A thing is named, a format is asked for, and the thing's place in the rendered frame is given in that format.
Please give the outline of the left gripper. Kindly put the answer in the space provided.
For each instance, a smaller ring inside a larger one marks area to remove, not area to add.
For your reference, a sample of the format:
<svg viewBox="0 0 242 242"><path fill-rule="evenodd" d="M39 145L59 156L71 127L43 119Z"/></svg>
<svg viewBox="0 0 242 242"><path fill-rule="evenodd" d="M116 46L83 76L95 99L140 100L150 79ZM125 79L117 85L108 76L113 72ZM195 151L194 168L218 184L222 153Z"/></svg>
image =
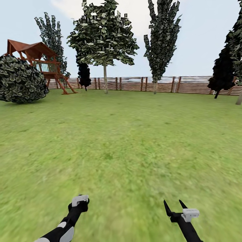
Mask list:
<svg viewBox="0 0 242 242"><path fill-rule="evenodd" d="M82 212L86 212L87 210L88 210L88 201L80 201L80 203L75 207L72 207L72 203L68 205L69 213L75 213L78 218Z"/></svg>

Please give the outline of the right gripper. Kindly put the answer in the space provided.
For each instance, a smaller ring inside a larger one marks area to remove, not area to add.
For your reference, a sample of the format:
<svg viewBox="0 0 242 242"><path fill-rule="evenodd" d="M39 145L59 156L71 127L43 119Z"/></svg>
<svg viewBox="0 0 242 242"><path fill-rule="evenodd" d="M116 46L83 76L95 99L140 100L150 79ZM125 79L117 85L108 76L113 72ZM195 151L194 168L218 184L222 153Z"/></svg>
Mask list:
<svg viewBox="0 0 242 242"><path fill-rule="evenodd" d="M183 209L186 209L186 205L181 200L179 200L179 202L182 205ZM196 232L191 222L186 222L185 219L181 216L183 213L171 212L165 200L164 200L164 205L165 205L167 216L170 217L171 222L178 223L184 237L191 232Z"/></svg>

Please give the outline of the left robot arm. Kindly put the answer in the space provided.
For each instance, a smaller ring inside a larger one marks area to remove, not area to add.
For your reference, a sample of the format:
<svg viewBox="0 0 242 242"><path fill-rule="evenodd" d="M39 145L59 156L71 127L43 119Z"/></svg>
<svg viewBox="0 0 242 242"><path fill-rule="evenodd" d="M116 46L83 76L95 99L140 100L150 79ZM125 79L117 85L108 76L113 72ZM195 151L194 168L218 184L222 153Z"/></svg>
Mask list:
<svg viewBox="0 0 242 242"><path fill-rule="evenodd" d="M67 217L64 217L55 229L34 242L71 242L74 236L74 226L80 214L88 210L88 197L89 195L72 197L72 202L68 205Z"/></svg>

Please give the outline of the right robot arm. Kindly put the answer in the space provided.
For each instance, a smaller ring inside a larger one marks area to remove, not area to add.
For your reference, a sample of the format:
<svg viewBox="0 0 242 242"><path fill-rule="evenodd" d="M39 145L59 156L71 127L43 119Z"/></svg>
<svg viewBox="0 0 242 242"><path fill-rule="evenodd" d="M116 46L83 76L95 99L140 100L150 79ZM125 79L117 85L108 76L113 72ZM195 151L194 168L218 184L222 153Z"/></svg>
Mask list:
<svg viewBox="0 0 242 242"><path fill-rule="evenodd" d="M171 212L166 201L164 200L167 216L170 217L171 222L178 223L187 242L203 242L191 224L191 219L199 217L200 211L196 208L188 208L181 200L179 200L179 202L183 207L182 213L175 213Z"/></svg>

